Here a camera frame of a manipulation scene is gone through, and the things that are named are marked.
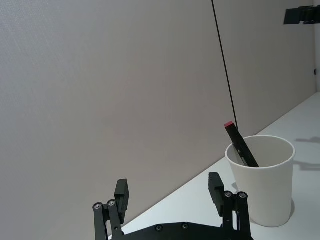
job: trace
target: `table surface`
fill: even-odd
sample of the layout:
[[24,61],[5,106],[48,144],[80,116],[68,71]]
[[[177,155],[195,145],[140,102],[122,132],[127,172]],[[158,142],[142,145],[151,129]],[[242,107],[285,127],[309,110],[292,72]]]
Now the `table surface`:
[[[319,239],[320,93],[301,103],[261,131],[259,135],[282,137],[295,146],[293,206],[291,218],[283,226],[263,227],[252,222],[252,237],[255,240]],[[156,224],[176,222],[220,226],[222,218],[219,217],[208,191],[210,172],[220,174],[225,190],[232,192],[237,190],[229,163],[223,158],[129,222],[123,227],[124,233],[128,234]]]

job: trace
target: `white paper cup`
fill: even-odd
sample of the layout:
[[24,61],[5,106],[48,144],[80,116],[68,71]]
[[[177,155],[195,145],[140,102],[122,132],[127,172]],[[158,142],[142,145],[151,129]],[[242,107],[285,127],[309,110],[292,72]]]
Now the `white paper cup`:
[[295,147],[267,135],[244,138],[259,167],[244,166],[231,144],[225,151],[239,191],[248,194],[250,218],[265,227],[285,224],[291,214]]

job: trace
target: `wall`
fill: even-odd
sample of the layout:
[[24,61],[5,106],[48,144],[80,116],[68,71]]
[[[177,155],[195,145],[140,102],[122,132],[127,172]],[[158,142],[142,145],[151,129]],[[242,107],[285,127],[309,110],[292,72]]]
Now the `wall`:
[[314,26],[283,25],[313,1],[214,2],[239,130],[254,135],[316,91]]
[[[314,5],[320,5],[320,0],[314,0]],[[316,85],[317,91],[320,92],[320,24],[314,25],[315,32],[315,64],[317,69]]]
[[232,119],[210,1],[2,0],[1,239],[92,240],[120,178],[129,221],[220,159]]

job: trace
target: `screw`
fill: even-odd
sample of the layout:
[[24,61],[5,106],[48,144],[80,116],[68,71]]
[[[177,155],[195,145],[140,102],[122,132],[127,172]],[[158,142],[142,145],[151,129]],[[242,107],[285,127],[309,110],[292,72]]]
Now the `screw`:
[[182,224],[182,229],[187,230],[189,228],[188,223],[183,223]]
[[224,193],[224,195],[225,195],[227,198],[230,198],[230,197],[232,196],[232,193],[229,192],[229,191],[226,191],[226,192]]
[[97,203],[96,205],[94,205],[94,208],[95,208],[95,209],[101,208],[101,203]]
[[109,206],[113,206],[115,204],[116,204],[116,201],[113,201],[113,200],[108,203]]
[[244,192],[240,192],[239,197],[245,199],[247,197],[247,194],[245,194]]
[[162,231],[162,226],[161,225],[157,225],[156,227],[155,227],[155,230],[157,231],[157,232],[161,232]]

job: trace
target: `black mount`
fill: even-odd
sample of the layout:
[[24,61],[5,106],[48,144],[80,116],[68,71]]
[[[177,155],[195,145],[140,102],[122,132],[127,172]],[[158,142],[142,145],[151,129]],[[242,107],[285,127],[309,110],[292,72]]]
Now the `black mount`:
[[[121,225],[125,221],[129,201],[126,179],[118,180],[114,199],[107,204],[93,205],[95,240],[108,240],[107,222],[110,221],[113,240],[253,240],[251,237],[248,195],[233,194],[225,186],[217,172],[209,173],[209,192],[222,217],[221,227],[190,222],[157,224],[125,235]],[[233,211],[236,212],[237,229],[233,228]]]
[[301,6],[299,8],[287,9],[284,17],[284,24],[320,24],[320,5]]

